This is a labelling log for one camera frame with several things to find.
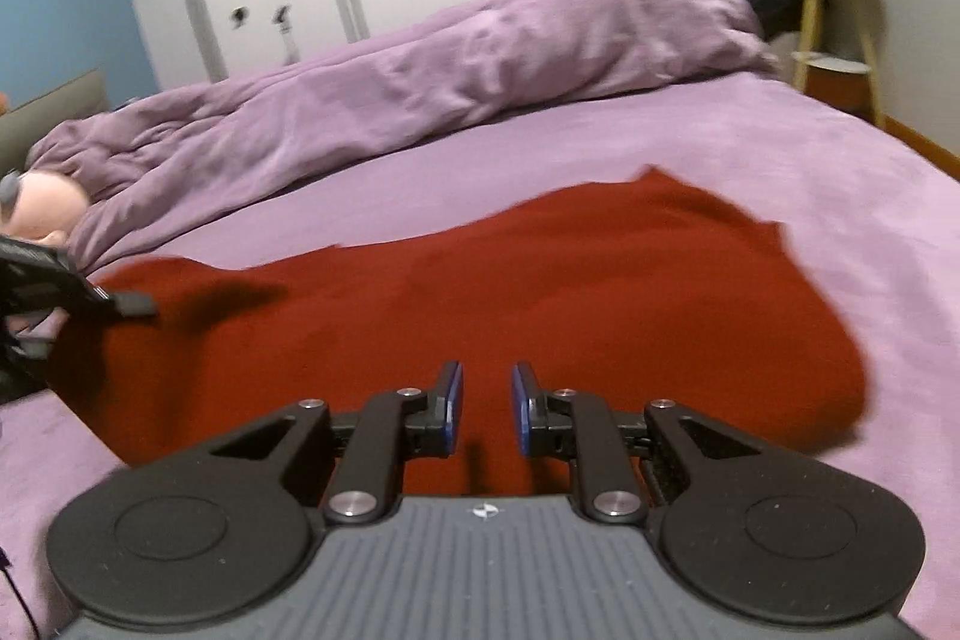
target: wooden table leg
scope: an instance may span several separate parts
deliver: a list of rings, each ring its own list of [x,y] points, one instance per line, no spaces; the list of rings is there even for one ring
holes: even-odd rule
[[[870,104],[874,113],[874,125],[881,131],[887,130],[887,116],[883,114],[880,101],[880,72],[877,66],[877,50],[874,48],[874,38],[870,33],[870,25],[863,11],[863,0],[851,0],[853,15],[856,17],[856,33],[860,38],[860,48],[863,50],[863,62],[870,70],[867,80],[870,84]]]
[[[806,57],[820,43],[823,9],[824,0],[803,0],[803,21],[800,23],[800,44],[797,47],[800,62],[793,76],[793,87],[800,92],[806,91],[806,76],[810,69]]]

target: gray ribbed plate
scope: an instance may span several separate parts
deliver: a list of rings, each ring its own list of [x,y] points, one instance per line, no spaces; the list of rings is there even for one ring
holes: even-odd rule
[[[80,618],[69,640],[133,632]],[[328,536],[267,605],[176,640],[908,640],[892,616],[774,629],[723,613],[662,569],[642,534],[576,516],[563,497],[408,497],[371,528]]]

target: stuffed toy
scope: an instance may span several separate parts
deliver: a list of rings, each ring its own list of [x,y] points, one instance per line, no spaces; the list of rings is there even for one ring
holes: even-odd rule
[[[11,172],[0,179],[0,234],[64,247],[90,198],[55,172]]]

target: black circular pad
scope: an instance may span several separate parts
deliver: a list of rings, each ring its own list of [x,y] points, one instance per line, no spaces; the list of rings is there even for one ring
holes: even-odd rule
[[[669,507],[659,544],[712,602],[794,627],[899,609],[925,552],[901,500],[796,455],[710,463]]]
[[[117,521],[121,546],[140,558],[181,561],[209,551],[227,533],[227,514],[196,497],[157,497],[135,504]]]
[[[760,548],[787,558],[838,554],[856,536],[843,507],[814,497],[773,497],[747,510],[747,534]]]
[[[47,557],[85,611],[127,627],[191,627],[282,588],[312,533],[304,510],[248,461],[121,473],[56,517]]]

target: bed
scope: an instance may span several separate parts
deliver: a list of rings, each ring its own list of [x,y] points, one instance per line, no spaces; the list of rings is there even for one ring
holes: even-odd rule
[[[479,2],[454,17],[490,9]],[[424,34],[412,31],[361,47]],[[390,242],[564,186],[661,167],[784,223],[794,258],[863,350],[869,410],[822,458],[889,488],[918,513],[928,555],[902,617],[946,640],[960,632],[960,186],[874,127],[798,95],[771,77],[762,46],[757,53],[760,60],[726,73],[606,87],[435,129],[376,154],[365,149],[153,247],[98,251],[96,274],[144,253],[247,268],[330,244]],[[0,542],[49,632],[69,607],[45,567],[42,531],[66,501],[121,464],[49,392],[2,408],[0,420]],[[29,636],[7,593],[0,635]]]

